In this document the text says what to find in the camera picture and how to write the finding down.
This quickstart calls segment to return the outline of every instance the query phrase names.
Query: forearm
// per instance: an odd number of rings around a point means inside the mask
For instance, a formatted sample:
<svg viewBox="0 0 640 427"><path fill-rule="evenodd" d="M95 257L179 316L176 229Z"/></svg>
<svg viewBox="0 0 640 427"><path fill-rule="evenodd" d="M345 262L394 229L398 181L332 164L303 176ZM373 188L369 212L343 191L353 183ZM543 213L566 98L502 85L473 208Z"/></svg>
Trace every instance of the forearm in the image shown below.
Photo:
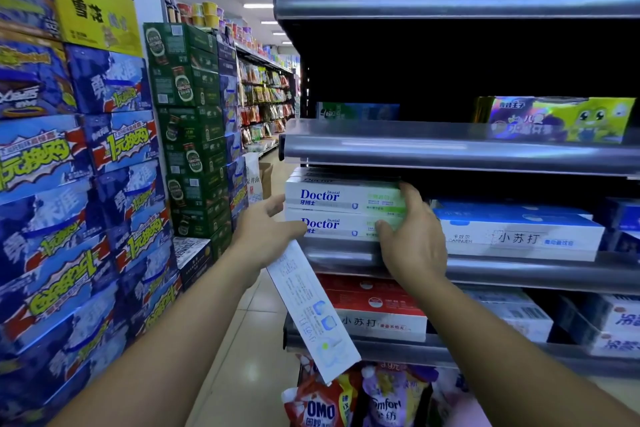
<svg viewBox="0 0 640 427"><path fill-rule="evenodd" d="M411 291L493 427L636 426L640 418L574 374L444 277Z"/></svg>
<svg viewBox="0 0 640 427"><path fill-rule="evenodd" d="M244 293L232 246L52 426L182 427Z"/></svg>

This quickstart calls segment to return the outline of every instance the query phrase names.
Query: white box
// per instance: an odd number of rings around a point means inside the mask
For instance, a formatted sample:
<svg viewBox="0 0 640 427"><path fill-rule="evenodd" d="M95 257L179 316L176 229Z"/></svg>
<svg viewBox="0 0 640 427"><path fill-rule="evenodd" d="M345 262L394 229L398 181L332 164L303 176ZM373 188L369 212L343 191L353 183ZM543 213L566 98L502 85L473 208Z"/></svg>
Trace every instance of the white box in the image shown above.
<svg viewBox="0 0 640 427"><path fill-rule="evenodd" d="M305 237L332 238L340 240L379 241L376 221L380 216L341 213L338 211L316 211L297 208L285 209L287 221L302 220L307 224ZM403 218L384 217L393 229L402 224Z"/></svg>
<svg viewBox="0 0 640 427"><path fill-rule="evenodd" d="M297 241L267 271L326 383L361 360Z"/></svg>
<svg viewBox="0 0 640 427"><path fill-rule="evenodd" d="M587 220L593 220L593 214L580 208L569 206L555 206L553 204L526 204L505 201L502 203L474 203L471 201L455 201L453 199L434 199L432 208L446 208L457 211L490 211L490 212L517 212L536 214L577 214Z"/></svg>
<svg viewBox="0 0 640 427"><path fill-rule="evenodd" d="M383 281L376 284L374 280L367 290L361 286L359 277L335 280L320 275L318 278L349 334L425 341L427 317L397 284L395 289Z"/></svg>
<svg viewBox="0 0 640 427"><path fill-rule="evenodd" d="M322 174L292 176L285 183L291 208L340 211L371 216L404 216L406 206L397 183L345 180Z"/></svg>
<svg viewBox="0 0 640 427"><path fill-rule="evenodd" d="M599 330L640 334L640 296L584 294L578 309Z"/></svg>
<svg viewBox="0 0 640 427"><path fill-rule="evenodd" d="M459 285L460 290L478 302L532 304L531 298L520 287L493 287Z"/></svg>
<svg viewBox="0 0 640 427"><path fill-rule="evenodd" d="M640 333L602 331L580 314L577 307L561 296L556 323L569 333L588 355L614 358L640 358Z"/></svg>
<svg viewBox="0 0 640 427"><path fill-rule="evenodd" d="M483 306L532 342L547 342L553 320L535 304L483 302Z"/></svg>
<svg viewBox="0 0 640 427"><path fill-rule="evenodd" d="M436 208L447 251L457 255L592 262L604 227L578 215Z"/></svg>

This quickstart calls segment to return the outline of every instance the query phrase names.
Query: metal shelf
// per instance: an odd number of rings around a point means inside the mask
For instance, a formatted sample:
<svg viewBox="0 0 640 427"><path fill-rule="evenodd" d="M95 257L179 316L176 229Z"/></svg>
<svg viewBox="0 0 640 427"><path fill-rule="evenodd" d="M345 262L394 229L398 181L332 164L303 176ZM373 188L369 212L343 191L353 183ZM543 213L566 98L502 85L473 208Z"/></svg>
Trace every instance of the metal shelf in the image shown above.
<svg viewBox="0 0 640 427"><path fill-rule="evenodd" d="M456 367L451 354L435 334L428 334L425 342L359 336L351 336L351 339L365 361ZM640 379L640 360L591 357L572 344L543 343L539 347L579 375ZM284 348L293 353L307 352L289 314L284 322Z"/></svg>
<svg viewBox="0 0 640 427"><path fill-rule="evenodd" d="M287 144L290 138L287 131ZM318 273L389 277L378 243L308 237L298 242ZM461 284L640 294L640 264L612 252L598 252L595 262L449 255L447 277Z"/></svg>
<svg viewBox="0 0 640 427"><path fill-rule="evenodd" d="M290 69L285 68L284 66L279 65L276 61L272 61L261 54L247 48L244 44L240 44L236 42L236 52L240 54L240 56L244 56L245 59L251 59L256 61L259 64L267 64L268 66L274 67L276 69L280 69L282 71L286 71L287 73L292 73Z"/></svg>
<svg viewBox="0 0 640 427"><path fill-rule="evenodd" d="M490 125L480 123L299 119L287 129L284 156L303 164L640 176L637 144L499 140L487 135ZM640 142L638 135L629 129L625 142Z"/></svg>

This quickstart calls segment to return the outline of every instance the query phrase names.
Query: tile floor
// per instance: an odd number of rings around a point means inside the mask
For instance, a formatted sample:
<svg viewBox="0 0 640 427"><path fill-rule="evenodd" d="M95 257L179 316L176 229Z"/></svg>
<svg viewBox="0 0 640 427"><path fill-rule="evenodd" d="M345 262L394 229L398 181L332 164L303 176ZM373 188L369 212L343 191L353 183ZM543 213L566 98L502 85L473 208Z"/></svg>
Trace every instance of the tile floor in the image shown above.
<svg viewBox="0 0 640 427"><path fill-rule="evenodd" d="M277 151L266 155L263 161L274 164L273 194L284 192L284 183L296 165L278 161ZM289 425L280 393L296 386L298 361L282 349L286 313L271 278L263 270L238 304L186 427ZM640 412L640 382L593 380Z"/></svg>

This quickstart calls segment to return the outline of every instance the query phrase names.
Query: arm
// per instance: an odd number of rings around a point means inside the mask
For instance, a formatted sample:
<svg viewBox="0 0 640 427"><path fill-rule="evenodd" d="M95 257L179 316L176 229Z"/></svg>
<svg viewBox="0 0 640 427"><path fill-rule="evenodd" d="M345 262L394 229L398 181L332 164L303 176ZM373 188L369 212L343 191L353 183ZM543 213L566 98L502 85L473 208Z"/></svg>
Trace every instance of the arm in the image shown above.
<svg viewBox="0 0 640 427"><path fill-rule="evenodd" d="M403 184L407 217L376 223L391 274L436 327L493 427L638 426L640 417L546 355L444 277L440 222Z"/></svg>
<svg viewBox="0 0 640 427"><path fill-rule="evenodd" d="M234 242L158 323L80 393L51 426L182 427L247 287L302 221L278 223L284 195L243 212Z"/></svg>

